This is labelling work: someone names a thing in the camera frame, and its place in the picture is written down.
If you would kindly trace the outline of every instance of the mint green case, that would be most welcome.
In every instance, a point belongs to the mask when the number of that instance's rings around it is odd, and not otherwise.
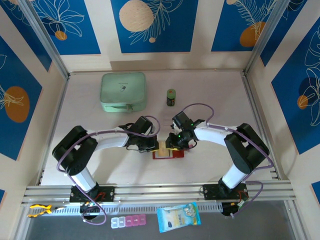
[[[106,112],[142,111],[147,105],[146,76],[142,72],[103,75],[100,102]]]

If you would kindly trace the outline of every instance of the beige circle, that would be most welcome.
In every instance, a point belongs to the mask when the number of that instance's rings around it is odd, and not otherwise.
[[[226,4],[232,5],[238,2],[238,0],[226,0]]]
[[[11,3],[15,4],[15,5],[19,4],[18,0],[9,0],[9,2],[11,2]]]
[[[150,37],[150,38],[149,38],[149,42],[153,44],[153,43],[156,42],[156,39],[155,39],[154,37]]]
[[[130,32],[141,32],[148,29],[154,22],[150,7],[141,0],[130,0],[119,12],[120,22]]]

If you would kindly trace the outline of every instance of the white floor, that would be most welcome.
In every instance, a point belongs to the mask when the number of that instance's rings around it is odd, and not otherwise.
[[[107,113],[100,105],[100,87],[103,73],[78,74],[70,77],[50,152],[76,125],[86,130],[106,130],[135,122],[141,115],[152,115],[160,120],[159,140],[165,140],[171,131],[171,118],[192,103],[206,103],[215,110],[213,124],[238,126],[257,125],[246,95],[241,75],[236,71],[168,70],[146,71],[148,102],[144,111]],[[176,90],[174,107],[166,105],[168,89]],[[210,109],[193,106],[185,111],[194,121],[206,119]],[[47,159],[42,185],[70,185],[67,176],[56,170],[57,160]],[[153,160],[151,153],[109,148],[95,152],[87,167],[95,180],[112,184],[162,184],[218,181],[232,165],[226,147],[199,142],[186,152],[184,158]],[[250,177],[251,180],[271,180],[268,169]]]

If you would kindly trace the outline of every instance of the small bottle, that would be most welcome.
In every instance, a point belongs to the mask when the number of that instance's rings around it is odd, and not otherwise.
[[[174,106],[176,103],[176,90],[174,89],[169,89],[168,91],[166,91],[166,104],[169,107]]]

